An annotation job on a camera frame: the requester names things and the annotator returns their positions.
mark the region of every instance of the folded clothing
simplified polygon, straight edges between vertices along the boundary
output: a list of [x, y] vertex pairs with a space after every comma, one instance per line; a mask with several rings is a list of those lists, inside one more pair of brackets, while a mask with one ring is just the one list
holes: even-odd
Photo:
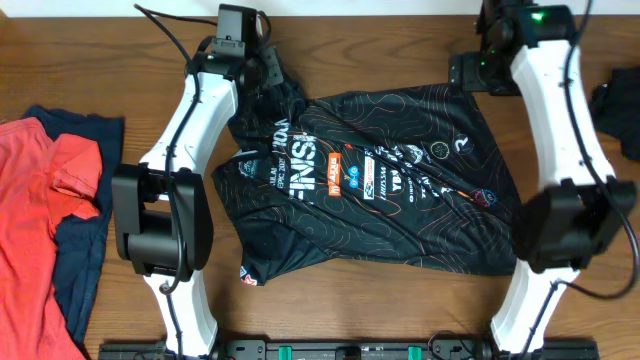
[[287, 81], [244, 99], [242, 153], [213, 174], [263, 285], [332, 258], [513, 272], [515, 184], [473, 97], [445, 85], [306, 100]]
[[51, 283], [62, 219], [99, 214], [94, 141], [53, 142], [35, 118], [0, 126], [0, 349], [6, 359], [83, 359]]
[[640, 160], [640, 67], [616, 69], [611, 81], [591, 99], [591, 117], [598, 131], [620, 140], [622, 154]]
[[45, 110], [40, 106], [29, 108], [24, 117], [38, 118], [53, 140], [63, 134], [73, 134], [94, 140], [100, 149], [103, 172], [93, 202], [100, 210], [100, 215], [91, 219], [71, 215], [60, 223], [55, 235], [58, 245], [53, 271], [55, 298], [73, 341], [81, 345], [104, 262], [107, 230], [113, 209], [111, 178], [122, 157], [124, 119]]

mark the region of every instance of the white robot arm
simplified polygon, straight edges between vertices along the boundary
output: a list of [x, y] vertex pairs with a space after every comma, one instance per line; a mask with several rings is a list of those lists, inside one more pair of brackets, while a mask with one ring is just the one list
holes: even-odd
[[[212, 52], [204, 51], [203, 42], [205, 49], [199, 49], [191, 60], [189, 65], [197, 73], [186, 77], [183, 97], [160, 140], [138, 165], [120, 165], [113, 180], [119, 254], [144, 275], [167, 328], [166, 349], [181, 356], [206, 358], [217, 333], [201, 272], [213, 241], [203, 188], [207, 163], [222, 129], [238, 109], [239, 96], [283, 79], [275, 49], [264, 47], [268, 33], [262, 36], [260, 17], [254, 9], [220, 5], [217, 35], [210, 38]], [[167, 162], [176, 134], [172, 158]], [[144, 207], [144, 202], [169, 200], [167, 164], [187, 244], [181, 273], [177, 271], [175, 219]], [[168, 301], [161, 286], [173, 283], [178, 274], [179, 286]]]
[[570, 11], [528, 0], [485, 0], [477, 32], [483, 35], [481, 52], [454, 56], [450, 83], [468, 91], [521, 95], [538, 155], [540, 193], [515, 212], [516, 269], [491, 321], [494, 353], [533, 353], [544, 345], [545, 328], [567, 284], [592, 256], [606, 250], [620, 228], [585, 163], [578, 137], [597, 177], [626, 214], [635, 203], [635, 190], [615, 180], [596, 137], [579, 48], [572, 49], [576, 30]]

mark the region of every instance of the wooden table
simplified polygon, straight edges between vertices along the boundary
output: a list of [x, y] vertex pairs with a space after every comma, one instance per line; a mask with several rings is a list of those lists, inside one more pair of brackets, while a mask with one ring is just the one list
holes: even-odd
[[[447, 81], [453, 53], [477, 49], [474, 17], [274, 18], [273, 42], [310, 97]], [[165, 21], [189, 51], [215, 31]], [[588, 92], [614, 67], [640, 64], [640, 17], [596, 17], [584, 39]], [[136, 163], [173, 114], [183, 91], [184, 61], [144, 18], [9, 19], [0, 22], [0, 118], [31, 104], [80, 113], [124, 115], [124, 161]], [[537, 162], [523, 102], [478, 95], [523, 199], [536, 192]], [[602, 146], [622, 179], [640, 180], [606, 136]], [[210, 169], [237, 150], [225, 130]], [[249, 334], [274, 340], [387, 339], [425, 341], [435, 331], [479, 333], [502, 303], [509, 277], [478, 277], [404, 265], [332, 260], [255, 288], [240, 282], [242, 247], [205, 177], [215, 239], [205, 268], [207, 295], [223, 338]], [[640, 212], [631, 217], [640, 230]], [[578, 283], [613, 291], [630, 270], [620, 233]], [[600, 302], [568, 291], [548, 336], [593, 336], [605, 359], [640, 358], [640, 293]], [[156, 300], [116, 253], [113, 224], [86, 346], [97, 358], [104, 341], [165, 335]]]

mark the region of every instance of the black cloth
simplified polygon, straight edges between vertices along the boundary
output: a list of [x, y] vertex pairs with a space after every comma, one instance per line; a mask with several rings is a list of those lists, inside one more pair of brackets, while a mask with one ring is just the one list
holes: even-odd
[[620, 140], [627, 159], [640, 160], [640, 67], [614, 70], [593, 92], [590, 107], [596, 130]]
[[107, 229], [113, 209], [111, 178], [122, 157], [124, 119], [98, 115], [78, 115], [65, 110], [45, 110], [32, 106], [24, 117], [36, 117], [47, 136], [56, 140], [61, 134], [94, 140], [102, 156], [102, 177], [93, 204], [100, 216], [88, 220], [69, 216], [58, 225], [58, 246], [53, 270], [55, 299], [67, 321], [67, 330], [77, 345], [87, 332], [98, 280], [104, 262]]
[[246, 100], [229, 129], [243, 154], [213, 177], [245, 283], [332, 258], [513, 272], [520, 200], [469, 94], [445, 84], [306, 100], [288, 81]]

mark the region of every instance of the orange shirt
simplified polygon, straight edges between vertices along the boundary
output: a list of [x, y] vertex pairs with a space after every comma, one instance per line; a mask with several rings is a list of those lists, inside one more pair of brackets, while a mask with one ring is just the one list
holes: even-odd
[[91, 204], [102, 174], [98, 145], [49, 139], [36, 118], [0, 126], [0, 352], [6, 359], [84, 359], [53, 295], [53, 236]]

